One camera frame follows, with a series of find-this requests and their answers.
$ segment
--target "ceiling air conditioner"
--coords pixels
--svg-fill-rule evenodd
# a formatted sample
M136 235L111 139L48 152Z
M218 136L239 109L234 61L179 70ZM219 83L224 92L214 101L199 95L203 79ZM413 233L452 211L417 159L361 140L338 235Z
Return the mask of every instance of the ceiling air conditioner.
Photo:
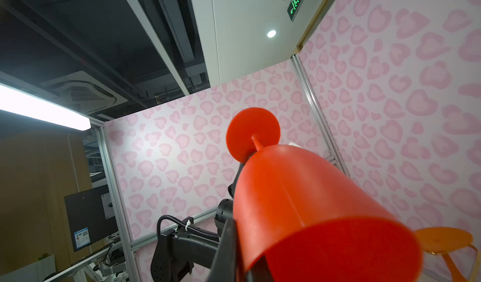
M83 114L104 110L127 101L84 71L45 81L41 85L58 95L52 102Z

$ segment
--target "wooden trim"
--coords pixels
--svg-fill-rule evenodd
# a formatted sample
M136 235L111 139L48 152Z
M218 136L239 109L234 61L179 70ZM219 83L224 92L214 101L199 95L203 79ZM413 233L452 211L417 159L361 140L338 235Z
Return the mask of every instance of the wooden trim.
M317 8L316 13L312 17L311 22L309 22L307 28L304 31L304 34L302 35L301 39L299 40L299 42L296 46L295 52L297 54L302 50L302 48L304 46L303 43L307 40L311 31L317 27L317 26L315 26L317 19L319 18L319 16L321 16L322 12L328 7L329 2L331 2L331 1L332 0L322 0L321 5Z

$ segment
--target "computer monitor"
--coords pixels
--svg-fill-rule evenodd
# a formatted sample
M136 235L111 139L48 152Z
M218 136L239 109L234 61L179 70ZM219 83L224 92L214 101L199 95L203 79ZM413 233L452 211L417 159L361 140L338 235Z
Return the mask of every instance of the computer monitor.
M107 185L66 196L65 206L74 252L118 231Z

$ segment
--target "red disc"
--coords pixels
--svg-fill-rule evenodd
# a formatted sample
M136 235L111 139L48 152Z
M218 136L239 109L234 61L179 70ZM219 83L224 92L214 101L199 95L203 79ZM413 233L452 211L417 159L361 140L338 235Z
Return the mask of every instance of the red disc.
M264 147L278 144L280 126L274 114L263 108L248 108L232 118L225 139L230 154L240 163L247 162L256 151L253 135Z

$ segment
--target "fluorescent tube light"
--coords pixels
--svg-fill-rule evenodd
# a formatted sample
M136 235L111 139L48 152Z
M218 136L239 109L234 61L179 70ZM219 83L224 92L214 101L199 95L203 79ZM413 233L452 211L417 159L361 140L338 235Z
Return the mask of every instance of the fluorescent tube light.
M2 84L0 84L0 110L73 129L90 129L88 117Z

